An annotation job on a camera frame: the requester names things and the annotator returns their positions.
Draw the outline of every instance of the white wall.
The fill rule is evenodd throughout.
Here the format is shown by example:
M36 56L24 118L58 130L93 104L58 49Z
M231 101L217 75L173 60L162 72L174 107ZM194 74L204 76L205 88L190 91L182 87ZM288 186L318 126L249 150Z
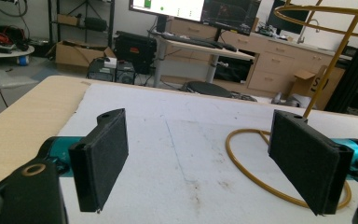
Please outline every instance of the white wall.
M274 0L262 0L261 7L257 13L257 17L260 18L261 21L266 21L266 17L271 10L273 1ZM292 0L292 4L296 5L306 6L315 5L316 3L317 0ZM358 0L323 0L321 6L358 8ZM346 31L352 20L352 16L349 15L324 12L315 12L313 18L317 19L321 26L341 31ZM356 26L355 33L358 33L358 25ZM298 39L298 35L296 34L282 32L282 35L290 35L295 39ZM343 35L329 33L326 31L316 33L315 29L312 28L307 28L304 36L306 37L306 44L333 50L337 49L343 37ZM358 47L358 37L351 37L349 45Z
M82 3L84 0L71 0L65 1L61 0L62 3L62 12L68 12L74 6ZM109 4L101 3L101 1L97 4L96 0L92 0L93 5L96 7L98 12L104 17L109 18ZM292 0L292 3L297 5L314 5L317 0ZM260 9L258 10L257 17L260 18L260 21L265 21L268 16L273 0L262 0ZM24 16L28 26L31 30L31 36L37 37L48 37L48 1L47 0L28 0L29 4L29 12ZM324 6L333 6L333 7L358 7L358 0L324 0ZM11 3L0 2L0 6L11 13L16 13L17 9ZM133 12L128 10L129 0L116 0L116 10L115 10L115 18L114 18L114 33L117 30L125 31L129 33L134 33L137 35L147 35L147 30L153 25L155 21L155 16L148 15L139 12ZM322 13L316 12L314 18L319 21L322 26L326 26L329 28L336 28L339 30L347 30L352 16L338 15L333 13ZM0 13L0 24L6 25L17 25L21 28L24 28L24 24L21 19L13 19L8 16ZM84 38L83 31L77 30L76 28L66 28L62 29L62 38ZM292 36L294 39L298 38L298 35L289 34L282 32L282 34L287 34ZM325 31L321 31L320 33L315 33L315 30L312 28L307 28L304 34L305 43L309 45L313 45L319 48L324 49L337 49L342 36L328 33ZM89 39L102 39L98 42L105 43L107 34L101 35L100 33L90 32ZM358 47L358 38L351 37L350 46ZM177 63L167 63L169 65L164 66L168 67L167 69L163 69L164 72L168 71L172 74L172 71L177 69L172 69L172 67L181 67L181 64ZM193 71L204 71L204 67L194 67ZM180 74L187 74L183 72L179 72L179 74L172 74L174 76L180 76Z

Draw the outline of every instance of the drawer handle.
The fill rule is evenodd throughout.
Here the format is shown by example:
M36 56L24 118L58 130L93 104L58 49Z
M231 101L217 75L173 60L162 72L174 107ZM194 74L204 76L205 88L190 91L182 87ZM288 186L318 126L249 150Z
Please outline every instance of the drawer handle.
M193 32L199 32L200 31L200 29L192 28L192 27L188 27L188 30L193 31Z
M249 43L249 40L246 40L246 39L238 39L238 42L242 42L242 43L247 44L247 43Z

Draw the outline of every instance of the shelf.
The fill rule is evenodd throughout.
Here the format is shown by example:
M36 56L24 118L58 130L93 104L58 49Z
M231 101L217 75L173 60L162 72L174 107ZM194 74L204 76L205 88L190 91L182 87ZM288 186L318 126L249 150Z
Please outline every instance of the shelf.
M71 25L71 24L65 24L65 23L58 23L57 21L54 21L52 19L52 11L53 10L51 9L52 8L52 0L48 0L48 20L49 20L49 41L50 41L50 43L54 42L52 33L53 33L53 24L55 24L55 25L57 25L57 42L61 41L61 26L69 26L69 27L75 27L77 29L85 31L84 42L86 42L86 43L88 42L88 31L99 32L99 33L107 33L108 34L107 46L109 48L112 48L112 42L113 42L113 39L112 39L112 36L113 36L113 18L114 18L114 13L115 13L115 1L112 0L112 1L110 1L108 3L110 5L110 13L109 13L110 15L109 15L109 18L107 19L107 21L108 21L107 30L105 30L105 31L97 31L97 30L93 30L93 29L88 29L84 25L81 25L81 26L79 26L79 25ZM77 6L74 10L76 10L76 9L78 9L80 7L85 8L86 17L88 15L88 10L89 9L92 9L95 13L97 13L95 11L95 9L93 8L93 6L90 4L89 0L85 0L82 4ZM56 10L55 15L60 14L60 0L57 0L57 2L56 2L56 9L57 10Z

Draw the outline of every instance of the white table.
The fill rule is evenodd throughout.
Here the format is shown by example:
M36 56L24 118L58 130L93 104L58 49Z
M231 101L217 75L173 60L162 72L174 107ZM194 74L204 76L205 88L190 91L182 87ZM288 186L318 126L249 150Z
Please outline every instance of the white table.
M155 72L155 76L154 76L153 87L158 87L159 81L161 79L160 61L164 61L165 51L166 51L166 48L168 45L171 45L171 46L173 46L175 48L179 48L179 49L195 50L198 52L211 54L213 57L211 59L211 64L209 66L208 73L207 73L206 80L205 80L206 82L209 82L209 83L213 82L214 72L216 71L216 66L217 66L217 61L219 59L219 56L224 56L224 57L234 58L234 59L242 59L242 60L253 60L255 58L251 55L248 55L248 54L245 54L245 53L242 53L239 51L233 52L233 51L230 51L227 49L210 49L210 48L205 48L202 46L167 40L160 36L157 36L156 39L159 42L159 47L158 47L157 65L156 65L156 72Z
M303 109L83 78L49 77L0 114L0 180L48 137L85 135L97 115L117 108L126 109L130 155L100 215L80 213L73 179L61 178L70 223L351 223L357 182L350 181L349 207L315 217L266 193L227 156L230 132L269 130L274 109ZM312 111L309 120L328 137L358 138L358 117ZM231 145L251 172L298 196L258 136Z

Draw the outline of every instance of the computer monitor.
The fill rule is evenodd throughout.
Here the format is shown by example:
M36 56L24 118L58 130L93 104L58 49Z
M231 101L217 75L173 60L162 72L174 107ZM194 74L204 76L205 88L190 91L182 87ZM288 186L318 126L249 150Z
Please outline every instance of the computer monitor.
M261 0L205 0L201 22L249 35Z
M284 19L281 19L274 14L274 10L276 7L284 6L285 1L283 0L275 0L274 4L272 5L271 11L268 16L267 25L272 25L274 28L277 29L276 34L279 35L281 30L291 32L294 34L301 34L301 30L303 28L302 25L296 24L290 21L286 21ZM283 15L293 18L298 21L306 21L309 12L305 10L287 10L281 12Z
M200 21L204 0L130 0L129 10L158 16L157 31L165 31L169 16Z

